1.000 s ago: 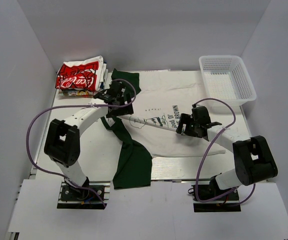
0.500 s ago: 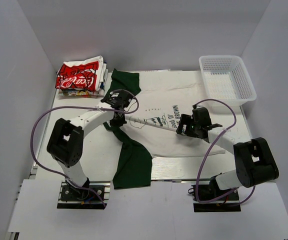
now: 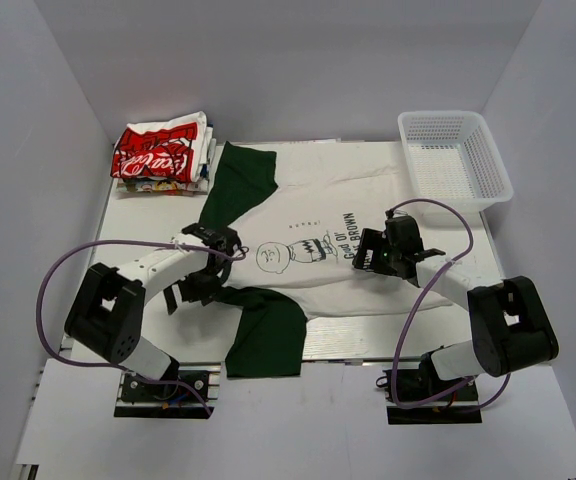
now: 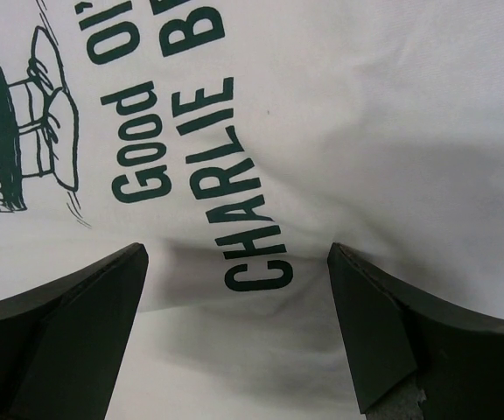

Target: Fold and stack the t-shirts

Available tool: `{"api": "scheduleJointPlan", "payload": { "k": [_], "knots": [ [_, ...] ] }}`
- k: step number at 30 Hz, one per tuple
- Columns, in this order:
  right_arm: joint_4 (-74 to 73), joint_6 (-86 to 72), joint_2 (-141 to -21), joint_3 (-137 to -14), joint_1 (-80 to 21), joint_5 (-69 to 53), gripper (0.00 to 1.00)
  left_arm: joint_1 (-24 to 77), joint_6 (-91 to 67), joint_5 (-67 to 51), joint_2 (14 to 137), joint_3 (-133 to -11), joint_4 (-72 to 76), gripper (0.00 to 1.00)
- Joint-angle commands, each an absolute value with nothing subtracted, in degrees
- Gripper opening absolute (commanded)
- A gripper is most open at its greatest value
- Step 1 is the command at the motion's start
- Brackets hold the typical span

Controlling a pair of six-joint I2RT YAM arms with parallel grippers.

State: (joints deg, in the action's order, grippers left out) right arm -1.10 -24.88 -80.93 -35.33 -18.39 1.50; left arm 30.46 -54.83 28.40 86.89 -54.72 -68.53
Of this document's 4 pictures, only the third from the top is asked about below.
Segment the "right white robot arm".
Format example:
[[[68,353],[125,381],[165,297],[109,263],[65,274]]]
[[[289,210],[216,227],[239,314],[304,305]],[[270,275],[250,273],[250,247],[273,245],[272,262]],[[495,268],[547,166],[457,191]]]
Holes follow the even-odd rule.
[[[470,340],[422,356],[419,384],[431,398],[445,397],[461,379],[500,377],[559,355],[557,337],[532,280],[481,275],[442,250],[426,249],[410,216],[388,217],[383,231],[364,229],[353,267],[397,277],[468,313]]]

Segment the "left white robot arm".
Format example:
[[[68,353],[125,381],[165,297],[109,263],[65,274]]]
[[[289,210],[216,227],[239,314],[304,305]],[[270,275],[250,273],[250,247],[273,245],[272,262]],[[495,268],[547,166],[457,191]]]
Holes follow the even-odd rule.
[[[179,387],[179,362],[142,336],[146,305],[158,294],[169,314],[179,302],[211,303],[245,252],[235,230],[200,223],[183,228],[169,244],[153,245],[153,252],[121,266],[91,266],[64,330],[111,366],[144,378],[156,398],[167,399]]]

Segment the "white green raglan t-shirt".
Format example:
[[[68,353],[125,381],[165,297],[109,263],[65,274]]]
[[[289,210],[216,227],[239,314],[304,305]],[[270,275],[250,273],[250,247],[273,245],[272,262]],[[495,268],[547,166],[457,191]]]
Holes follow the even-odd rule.
[[[445,305],[352,265],[363,230],[382,229],[385,211],[402,199],[401,157],[390,144],[224,145],[200,220],[235,230],[248,250],[216,297],[241,311],[229,377],[297,375],[311,319]]]

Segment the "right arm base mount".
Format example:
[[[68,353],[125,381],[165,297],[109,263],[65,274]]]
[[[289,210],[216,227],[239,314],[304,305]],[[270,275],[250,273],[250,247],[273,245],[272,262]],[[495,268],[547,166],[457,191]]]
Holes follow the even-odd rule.
[[[460,390],[413,409],[402,409],[393,401],[391,391],[392,371],[383,370],[375,381],[378,390],[382,390],[386,399],[386,414],[389,425],[465,425],[481,424],[482,415],[478,390],[470,382]],[[444,391],[458,380],[447,384],[431,386],[426,383],[415,369],[401,369],[397,373],[397,396],[403,403],[415,403]]]

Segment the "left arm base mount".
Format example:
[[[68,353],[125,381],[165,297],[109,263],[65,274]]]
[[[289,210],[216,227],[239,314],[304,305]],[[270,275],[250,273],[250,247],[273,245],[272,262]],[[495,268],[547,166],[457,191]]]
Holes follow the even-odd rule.
[[[217,364],[182,365],[178,379],[201,396],[213,412],[217,403],[221,367]],[[187,388],[174,385],[151,385],[133,374],[123,374],[114,407],[116,418],[193,419],[210,417],[202,404]]]

